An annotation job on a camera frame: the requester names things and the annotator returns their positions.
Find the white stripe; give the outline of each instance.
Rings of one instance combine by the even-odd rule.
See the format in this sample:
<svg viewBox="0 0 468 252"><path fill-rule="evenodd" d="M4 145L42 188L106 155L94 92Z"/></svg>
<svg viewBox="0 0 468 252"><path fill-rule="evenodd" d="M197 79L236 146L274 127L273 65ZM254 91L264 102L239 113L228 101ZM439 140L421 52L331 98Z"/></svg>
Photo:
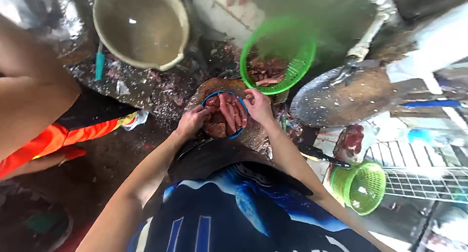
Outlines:
<svg viewBox="0 0 468 252"><path fill-rule="evenodd" d="M200 232L200 222L202 221L201 219L202 218L208 218L209 219L209 223L208 223L208 251L210 251L210 238L211 238L211 216L204 216L204 215L201 215L199 218L198 218L198 228L196 229L196 239L195 239L195 252L196 252L196 249L198 247L198 234Z"/></svg>
<svg viewBox="0 0 468 252"><path fill-rule="evenodd" d="M174 224L179 220L181 220L181 221L180 221L179 229L177 229L177 235L175 236L174 248L172 249L172 251L168 251L169 250L169 245L171 244L171 240L172 240L172 231L174 231ZM174 222L172 222L171 235L169 236L169 241L167 243L166 252L176 251L177 239L179 238L179 232L180 232L180 228L182 228L182 222L183 221L184 221L184 218L182 217L182 218L179 218L179 219L175 220Z"/></svg>
<svg viewBox="0 0 468 252"><path fill-rule="evenodd" d="M334 244L334 245L338 246L344 252L350 252L346 247L344 247L344 245L342 245L342 243L338 242L333 237L329 237L329 236L325 236L325 237L328 239L328 242L330 242L330 244Z"/></svg>
<svg viewBox="0 0 468 252"><path fill-rule="evenodd" d="M135 252L144 252L146 242L148 240L149 226L151 225L152 220L152 217L148 219L146 225L141 230L140 237L138 238L137 249L135 250Z"/></svg>

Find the meat scrap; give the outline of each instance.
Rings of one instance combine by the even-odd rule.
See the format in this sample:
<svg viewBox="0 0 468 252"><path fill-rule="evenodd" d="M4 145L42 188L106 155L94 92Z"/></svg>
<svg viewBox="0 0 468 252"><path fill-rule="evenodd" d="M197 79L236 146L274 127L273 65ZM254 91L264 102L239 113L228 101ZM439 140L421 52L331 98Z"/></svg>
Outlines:
<svg viewBox="0 0 468 252"><path fill-rule="evenodd" d="M247 113L239 98L225 93L210 97L205 108L211 112L204 122L205 131L215 138L224 138L247 126Z"/></svg>
<svg viewBox="0 0 468 252"><path fill-rule="evenodd" d="M249 53L249 76L257 86L267 87L284 80L289 62L281 57L260 57L256 47Z"/></svg>

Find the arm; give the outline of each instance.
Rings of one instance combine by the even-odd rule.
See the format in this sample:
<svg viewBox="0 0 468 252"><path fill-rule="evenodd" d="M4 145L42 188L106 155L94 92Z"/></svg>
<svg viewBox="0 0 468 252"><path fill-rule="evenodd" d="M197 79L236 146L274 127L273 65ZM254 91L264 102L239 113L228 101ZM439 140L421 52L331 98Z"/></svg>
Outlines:
<svg viewBox="0 0 468 252"><path fill-rule="evenodd" d="M281 126L273 117L270 99L256 89L248 89L246 92L251 93L255 97L254 104L250 103L247 99L244 99L244 103L249 114L263 126L270 139L275 166L300 180L313 192L313 196L309 197L312 201L329 211L358 234L365 237L378 249L384 252L394 251L371 235L364 228L359 221L359 217L355 213L350 213L328 193L317 175L309 167L300 151L284 134Z"/></svg>
<svg viewBox="0 0 468 252"><path fill-rule="evenodd" d="M0 15L0 160L35 138L80 94L47 46Z"/></svg>
<svg viewBox="0 0 468 252"><path fill-rule="evenodd" d="M166 176L176 152L197 130L209 111L198 106L185 113L179 127L133 170L110 198L77 252L124 252L137 225L143 207Z"/></svg>

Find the blue bowl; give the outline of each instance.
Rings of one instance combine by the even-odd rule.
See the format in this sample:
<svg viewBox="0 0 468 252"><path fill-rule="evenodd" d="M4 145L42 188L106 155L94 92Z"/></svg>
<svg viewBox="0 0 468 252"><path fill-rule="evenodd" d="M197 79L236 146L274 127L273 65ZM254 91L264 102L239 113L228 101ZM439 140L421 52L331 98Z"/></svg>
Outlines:
<svg viewBox="0 0 468 252"><path fill-rule="evenodd" d="M210 94L209 96L207 96L207 97L205 98L205 100L203 100L202 106L205 106L205 105L206 105L206 100L208 100L208 98L210 98L210 97L212 97L212 96L215 96L215 95L218 95L219 93L226 93L226 92L228 92L228 93L233 94L234 96L236 96L234 93L229 92L229 91L218 91L218 92L214 92L214 93ZM236 98L241 102L242 106L244 107L245 113L247 114L248 112L247 112L247 108L245 107L244 101L242 101L242 99L238 98L237 96L236 96ZM206 132L205 126L202 126L202 130L203 130L204 132ZM234 134L232 134L231 136L227 136L227 138L230 139L230 140L232 140L232 139L234 139L235 137L237 137L238 135L240 135L240 134L242 133L242 131L244 131L244 128L237 130L237 131L236 131Z"/></svg>

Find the blue plastic item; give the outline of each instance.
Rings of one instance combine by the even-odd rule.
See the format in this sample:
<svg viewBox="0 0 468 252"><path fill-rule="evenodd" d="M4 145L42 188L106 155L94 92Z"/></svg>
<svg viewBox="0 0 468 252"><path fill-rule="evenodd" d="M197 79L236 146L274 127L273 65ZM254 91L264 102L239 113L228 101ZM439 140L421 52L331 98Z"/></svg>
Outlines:
<svg viewBox="0 0 468 252"><path fill-rule="evenodd" d="M215 95L218 95L219 93L226 93L226 92L228 92L228 93L230 93L230 94L232 94L232 95L235 96L234 93L229 92L229 91L218 91L218 92L214 92L214 93L210 94L209 96L207 96L207 97L205 98L205 100L203 100L202 106L205 106L205 105L206 105L206 100L208 100L208 98L210 98L210 97L212 97L212 96L215 96ZM240 98L238 98L238 97L237 97L237 99L241 102L242 106L244 107L245 113L247 114L248 111L247 111L247 108L245 107L244 101L242 101L242 99L240 99ZM204 132L206 132L205 126L202 126L202 130L203 130ZM244 130L244 128L239 129L239 130L237 130L234 134L232 134L231 136L227 136L227 138L230 139L230 140L232 140L232 139L236 138L238 135L240 135L240 134L242 133L243 130Z"/></svg>
<svg viewBox="0 0 468 252"><path fill-rule="evenodd" d="M408 102L402 106L407 109L415 108L432 108L432 107L460 107L461 103L455 100L433 100L433 101L416 101Z"/></svg>
<svg viewBox="0 0 468 252"><path fill-rule="evenodd" d="M102 70L104 69L105 56L102 54L102 42L99 42L99 48L96 53L96 75L95 79L102 80Z"/></svg>

